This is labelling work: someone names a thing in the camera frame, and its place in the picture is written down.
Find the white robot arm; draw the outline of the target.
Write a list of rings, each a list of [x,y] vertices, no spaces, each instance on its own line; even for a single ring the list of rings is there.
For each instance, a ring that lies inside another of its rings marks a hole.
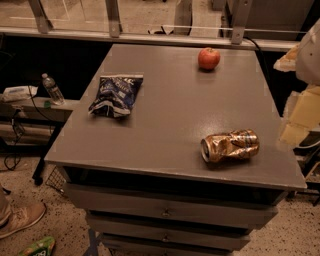
[[[306,84],[301,92],[293,91],[288,97],[279,134],[280,142],[297,147],[320,124],[320,19],[273,68],[294,71]]]

